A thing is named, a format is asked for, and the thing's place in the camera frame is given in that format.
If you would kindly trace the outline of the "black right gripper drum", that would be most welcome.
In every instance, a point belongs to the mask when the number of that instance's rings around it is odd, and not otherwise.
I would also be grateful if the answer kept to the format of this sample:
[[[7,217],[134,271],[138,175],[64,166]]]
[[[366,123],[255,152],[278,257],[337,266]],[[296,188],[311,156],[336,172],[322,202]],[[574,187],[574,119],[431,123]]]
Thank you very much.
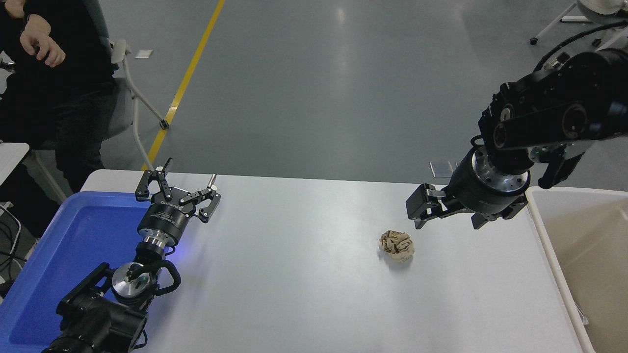
[[[524,194],[528,172],[501,172],[489,159],[464,159],[444,188],[444,205],[479,214],[497,214]]]

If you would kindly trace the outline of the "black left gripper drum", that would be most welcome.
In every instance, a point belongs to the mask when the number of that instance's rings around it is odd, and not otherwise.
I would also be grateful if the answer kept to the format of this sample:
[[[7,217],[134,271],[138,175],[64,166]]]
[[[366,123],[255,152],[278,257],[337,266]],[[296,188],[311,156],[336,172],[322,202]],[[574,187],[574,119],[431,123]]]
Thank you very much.
[[[196,206],[191,203],[180,205],[177,198],[167,201],[155,195],[137,232],[143,237],[161,237],[166,244],[178,244],[195,212]]]

